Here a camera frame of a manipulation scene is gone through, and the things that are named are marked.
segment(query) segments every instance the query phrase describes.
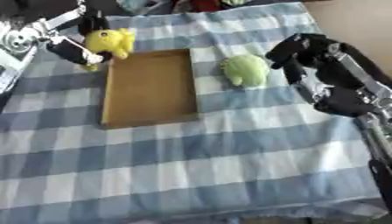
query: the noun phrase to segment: robotic hand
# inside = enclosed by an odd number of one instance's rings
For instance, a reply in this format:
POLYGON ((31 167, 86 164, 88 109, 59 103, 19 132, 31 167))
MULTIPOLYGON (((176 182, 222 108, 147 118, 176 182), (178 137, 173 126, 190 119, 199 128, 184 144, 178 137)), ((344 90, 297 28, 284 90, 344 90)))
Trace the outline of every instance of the robotic hand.
POLYGON ((67 1, 67 4, 67 9, 51 7, 56 10, 51 13, 42 6, 42 9, 25 10, 19 15, 22 21, 13 17, 0 20, 0 96, 11 91, 41 45, 62 59, 85 66, 111 58, 110 53, 92 53, 82 43, 59 34, 60 30, 74 25, 78 25, 83 36, 109 28, 105 17, 85 0, 67 1))
POLYGON ((319 34, 296 34, 266 57, 321 112, 352 117, 368 145, 369 168, 392 213, 392 80, 353 46, 319 34), (318 83, 304 67, 317 70, 318 83))

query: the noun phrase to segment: blue checkered tablecloth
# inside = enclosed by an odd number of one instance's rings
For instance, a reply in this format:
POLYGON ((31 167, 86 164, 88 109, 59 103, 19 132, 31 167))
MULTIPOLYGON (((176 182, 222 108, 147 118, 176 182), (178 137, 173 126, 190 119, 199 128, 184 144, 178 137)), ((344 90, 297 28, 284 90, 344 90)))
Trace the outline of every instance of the blue checkered tablecloth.
POLYGON ((41 51, 0 115, 0 223, 384 213, 350 119, 316 112, 282 71, 249 89, 221 73, 226 57, 317 32, 301 3, 112 25, 136 34, 138 52, 192 49, 200 119, 104 130, 105 73, 41 51))

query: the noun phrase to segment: plush toy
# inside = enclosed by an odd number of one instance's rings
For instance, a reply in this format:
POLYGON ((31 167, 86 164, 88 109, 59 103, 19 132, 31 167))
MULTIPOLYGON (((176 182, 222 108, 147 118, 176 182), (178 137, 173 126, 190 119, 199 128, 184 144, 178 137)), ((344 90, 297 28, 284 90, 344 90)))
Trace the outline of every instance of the plush toy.
POLYGON ((235 86, 254 87, 267 79, 270 67, 264 59, 253 54, 244 54, 226 59, 222 63, 224 74, 235 86))
MULTIPOLYGON (((135 36, 127 29, 92 31, 86 36, 85 46, 92 53, 111 53, 125 60, 133 48, 135 36)), ((96 71, 97 65, 84 66, 88 71, 96 71)))

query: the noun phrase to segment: cardboard tray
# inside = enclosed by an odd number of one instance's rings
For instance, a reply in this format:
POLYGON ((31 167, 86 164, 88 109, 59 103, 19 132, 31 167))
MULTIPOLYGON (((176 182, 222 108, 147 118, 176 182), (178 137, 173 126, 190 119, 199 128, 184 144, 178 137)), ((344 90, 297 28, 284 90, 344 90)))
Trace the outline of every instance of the cardboard tray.
POLYGON ((113 59, 101 124, 109 129, 197 119, 190 52, 132 53, 113 59))

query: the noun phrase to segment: yellow stuffed toy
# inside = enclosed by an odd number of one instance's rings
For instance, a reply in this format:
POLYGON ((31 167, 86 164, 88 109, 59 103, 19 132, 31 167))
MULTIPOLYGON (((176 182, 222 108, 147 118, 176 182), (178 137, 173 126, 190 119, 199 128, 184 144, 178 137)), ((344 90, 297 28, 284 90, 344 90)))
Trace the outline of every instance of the yellow stuffed toy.
MULTIPOLYGON (((85 40, 86 48, 92 53, 108 52, 120 60, 128 58, 133 49, 135 36, 127 29, 98 30, 89 33, 85 40)), ((84 66, 88 71, 98 70, 98 65, 84 66)))

